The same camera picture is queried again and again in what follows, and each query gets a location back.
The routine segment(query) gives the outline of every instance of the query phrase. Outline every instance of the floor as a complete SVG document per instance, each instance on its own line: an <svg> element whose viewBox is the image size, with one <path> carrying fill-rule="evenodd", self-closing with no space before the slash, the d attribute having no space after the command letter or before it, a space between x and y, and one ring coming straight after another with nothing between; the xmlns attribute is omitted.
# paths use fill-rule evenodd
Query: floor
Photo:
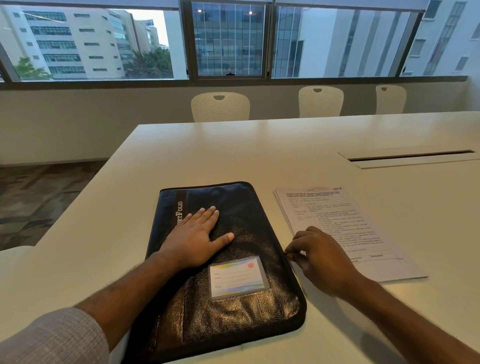
<svg viewBox="0 0 480 364"><path fill-rule="evenodd" d="M35 246L105 162L0 168L0 251Z"/></svg>

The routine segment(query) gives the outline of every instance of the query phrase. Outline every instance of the black leather portfolio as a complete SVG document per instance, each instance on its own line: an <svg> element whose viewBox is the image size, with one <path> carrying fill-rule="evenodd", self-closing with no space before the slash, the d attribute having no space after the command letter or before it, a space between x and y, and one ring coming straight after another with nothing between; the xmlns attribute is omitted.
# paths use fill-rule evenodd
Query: black leather portfolio
<svg viewBox="0 0 480 364"><path fill-rule="evenodd" d="M253 187L246 182L160 191L147 254L160 249L187 213L216 206L211 240L233 242L196 269L180 272L134 322L123 363L164 363L300 328L306 300ZM268 288L213 300L208 267L259 257Z"/></svg>

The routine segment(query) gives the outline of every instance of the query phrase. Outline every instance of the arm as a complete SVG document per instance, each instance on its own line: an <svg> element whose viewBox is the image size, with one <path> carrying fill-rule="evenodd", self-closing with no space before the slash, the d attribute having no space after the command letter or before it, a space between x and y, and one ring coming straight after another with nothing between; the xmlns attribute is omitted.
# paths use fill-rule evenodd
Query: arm
<svg viewBox="0 0 480 364"><path fill-rule="evenodd" d="M297 232L285 252L317 288L372 320L410 363L480 363L479 353L360 274L330 235L309 227Z"/></svg>
<svg viewBox="0 0 480 364"><path fill-rule="evenodd" d="M76 305L102 328L110 351L129 330L135 318L156 293L179 271L205 263L233 240L228 233L211 242L208 234L218 220L212 206L188 214L145 262L118 281Z"/></svg>

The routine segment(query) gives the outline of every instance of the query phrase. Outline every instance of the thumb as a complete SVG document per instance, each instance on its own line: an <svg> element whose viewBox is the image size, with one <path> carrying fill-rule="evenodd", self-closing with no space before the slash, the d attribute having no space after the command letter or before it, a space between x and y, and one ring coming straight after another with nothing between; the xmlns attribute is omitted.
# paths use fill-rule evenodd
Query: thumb
<svg viewBox="0 0 480 364"><path fill-rule="evenodd" d="M288 260L293 260L295 263L298 264L301 270L305 271L308 269L308 258L301 253L288 253L287 254Z"/></svg>
<svg viewBox="0 0 480 364"><path fill-rule="evenodd" d="M235 235L233 235L232 232L229 232L228 234L220 236L218 239L213 240L210 245L211 245L211 250L212 250L212 255L218 252L220 249L223 247L227 246L230 244L235 238Z"/></svg>

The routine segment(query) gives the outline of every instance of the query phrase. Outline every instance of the finger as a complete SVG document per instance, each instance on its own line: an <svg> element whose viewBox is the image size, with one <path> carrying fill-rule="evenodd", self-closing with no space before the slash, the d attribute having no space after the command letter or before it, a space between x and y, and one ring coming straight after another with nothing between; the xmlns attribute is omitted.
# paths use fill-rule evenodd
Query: finger
<svg viewBox="0 0 480 364"><path fill-rule="evenodd" d="M300 231L297 231L297 233L295 234L295 236L293 237L292 240L301 238L302 236L308 236L308 235L312 235L312 234L315 234L315 233L313 231L300 230Z"/></svg>
<svg viewBox="0 0 480 364"><path fill-rule="evenodd" d="M308 269L308 258L300 253L288 253L287 258L290 261L294 261L298 264L301 270L305 271Z"/></svg>
<svg viewBox="0 0 480 364"><path fill-rule="evenodd" d="M209 219L205 221L204 226L208 229L208 231L211 231L214 228L216 222L218 221L219 215L220 215L220 211L215 210L213 214L209 217Z"/></svg>
<svg viewBox="0 0 480 364"><path fill-rule="evenodd" d="M285 248L285 253L300 253L302 250L304 252L308 252L310 250L309 236L302 236L301 238L293 240Z"/></svg>
<svg viewBox="0 0 480 364"><path fill-rule="evenodd" d="M187 216L185 216L185 218L180 221L179 224L177 224L177 226L181 226L181 225L184 225L188 220L190 220L192 218L192 214L188 214Z"/></svg>
<svg viewBox="0 0 480 364"><path fill-rule="evenodd" d="M325 234L323 231L321 231L319 228L316 228L314 226L309 226L307 227L307 231L312 231L312 232L319 232L319 233L322 233L322 234Z"/></svg>
<svg viewBox="0 0 480 364"><path fill-rule="evenodd" d="M191 217L192 221L197 220L203 213L205 212L205 209L202 207L200 210L198 210L195 215Z"/></svg>
<svg viewBox="0 0 480 364"><path fill-rule="evenodd" d="M215 212L216 208L215 206L212 206L211 208L209 208L208 210L206 210L199 218L198 218L198 222L200 224L203 224L205 221L207 221L210 216Z"/></svg>
<svg viewBox="0 0 480 364"><path fill-rule="evenodd" d="M216 252L218 252L223 247L230 244L232 242L233 238L235 238L235 235L233 235L232 232L229 232L228 234L222 235L218 239L213 240L210 243L210 247L212 249L211 250L212 255L215 254Z"/></svg>

